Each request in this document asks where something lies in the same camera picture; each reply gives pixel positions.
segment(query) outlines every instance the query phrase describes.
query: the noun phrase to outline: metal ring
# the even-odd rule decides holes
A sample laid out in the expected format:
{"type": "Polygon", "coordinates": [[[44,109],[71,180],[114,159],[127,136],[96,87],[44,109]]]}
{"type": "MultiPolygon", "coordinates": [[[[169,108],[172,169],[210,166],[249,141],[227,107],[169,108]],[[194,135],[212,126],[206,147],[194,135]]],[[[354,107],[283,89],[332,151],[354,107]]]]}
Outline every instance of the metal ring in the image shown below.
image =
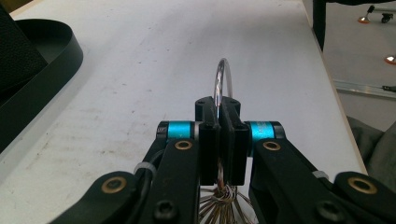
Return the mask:
{"type": "Polygon", "coordinates": [[[352,176],[347,180],[347,183],[349,184],[350,187],[361,193],[376,194],[378,192],[378,189],[372,182],[365,180],[361,177],[352,176]],[[364,184],[367,187],[367,189],[359,186],[357,183],[364,184]]]}
{"type": "Polygon", "coordinates": [[[272,151],[280,150],[280,144],[276,142],[264,142],[262,146],[272,151]]]}
{"type": "Polygon", "coordinates": [[[120,190],[124,189],[126,186],[126,179],[122,176],[114,176],[109,178],[102,185],[102,192],[112,194],[117,193],[120,190]]]}
{"type": "Polygon", "coordinates": [[[233,85],[231,81],[231,71],[230,71],[230,65],[228,64],[227,59],[223,58],[220,60],[219,65],[218,65],[218,71],[216,72],[216,80],[215,80],[215,92],[214,92],[214,100],[215,100],[215,107],[216,107],[216,114],[217,117],[219,118],[220,114],[220,105],[221,105],[221,99],[222,99],[222,84],[223,84],[223,75],[225,72],[225,76],[227,79],[227,91],[228,91],[228,96],[233,97],[233,85]]]}
{"type": "Polygon", "coordinates": [[[192,143],[189,142],[189,141],[178,141],[178,142],[176,142],[176,144],[175,144],[175,148],[177,148],[177,149],[179,149],[179,150],[187,150],[187,149],[192,148],[192,143]]]}

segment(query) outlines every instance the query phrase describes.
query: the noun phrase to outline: gray floor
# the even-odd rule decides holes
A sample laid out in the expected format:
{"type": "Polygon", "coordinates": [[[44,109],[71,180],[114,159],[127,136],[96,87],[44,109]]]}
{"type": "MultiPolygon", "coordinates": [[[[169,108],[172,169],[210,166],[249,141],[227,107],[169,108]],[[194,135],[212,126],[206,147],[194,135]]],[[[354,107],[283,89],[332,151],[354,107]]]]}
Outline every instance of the gray floor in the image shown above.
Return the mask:
{"type": "MultiPolygon", "coordinates": [[[[312,0],[303,1],[308,19],[312,20],[312,0]]],[[[396,86],[396,65],[384,62],[387,55],[396,54],[396,15],[388,23],[381,23],[379,13],[369,15],[369,24],[357,22],[369,6],[327,4],[324,61],[333,79],[368,86],[396,86]]],[[[376,6],[396,8],[396,2],[376,6]]],[[[396,99],[348,93],[339,96],[348,116],[377,129],[385,131],[396,121],[396,99]]]]}

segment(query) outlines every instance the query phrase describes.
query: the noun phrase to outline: table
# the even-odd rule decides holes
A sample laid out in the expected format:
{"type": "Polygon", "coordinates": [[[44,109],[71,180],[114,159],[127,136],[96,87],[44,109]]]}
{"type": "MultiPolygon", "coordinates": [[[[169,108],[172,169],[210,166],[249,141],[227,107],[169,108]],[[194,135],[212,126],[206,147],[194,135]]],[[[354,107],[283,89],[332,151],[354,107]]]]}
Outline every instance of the table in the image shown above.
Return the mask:
{"type": "Polygon", "coordinates": [[[194,119],[223,57],[242,120],[280,121],[331,180],[365,172],[301,1],[36,0],[12,16],[67,23],[84,62],[0,155],[0,223],[49,222],[132,172],[161,120],[194,119]]]}

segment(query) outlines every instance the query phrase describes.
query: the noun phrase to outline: zip tie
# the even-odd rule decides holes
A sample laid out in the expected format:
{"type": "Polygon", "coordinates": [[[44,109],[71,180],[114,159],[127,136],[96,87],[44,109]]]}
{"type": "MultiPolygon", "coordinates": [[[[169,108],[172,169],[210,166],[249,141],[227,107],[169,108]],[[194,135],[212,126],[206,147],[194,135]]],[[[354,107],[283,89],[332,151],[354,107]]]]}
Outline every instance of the zip tie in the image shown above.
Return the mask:
{"type": "Polygon", "coordinates": [[[325,177],[326,179],[329,179],[329,176],[326,175],[326,173],[324,173],[323,171],[314,171],[314,172],[312,172],[312,174],[313,174],[316,178],[325,177]]]}
{"type": "Polygon", "coordinates": [[[155,175],[157,174],[157,169],[155,166],[147,161],[139,162],[136,167],[134,168],[134,174],[136,174],[138,169],[148,169],[152,173],[152,178],[154,179],[155,175]]]}

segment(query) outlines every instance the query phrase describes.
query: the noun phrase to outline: key ring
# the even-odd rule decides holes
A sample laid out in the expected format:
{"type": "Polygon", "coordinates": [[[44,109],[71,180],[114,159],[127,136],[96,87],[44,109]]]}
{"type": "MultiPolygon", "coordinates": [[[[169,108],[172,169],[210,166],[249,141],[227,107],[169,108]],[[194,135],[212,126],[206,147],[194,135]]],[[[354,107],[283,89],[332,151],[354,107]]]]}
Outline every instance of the key ring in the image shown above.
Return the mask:
{"type": "Polygon", "coordinates": [[[222,86],[223,86],[223,77],[224,73],[227,79],[227,91],[228,96],[233,97],[233,85],[231,81],[231,72],[230,65],[228,64],[227,59],[222,58],[218,65],[218,71],[216,72],[216,80],[215,80],[215,92],[214,92],[214,101],[216,107],[216,116],[219,118],[220,115],[220,105],[222,99],[222,86]]]}

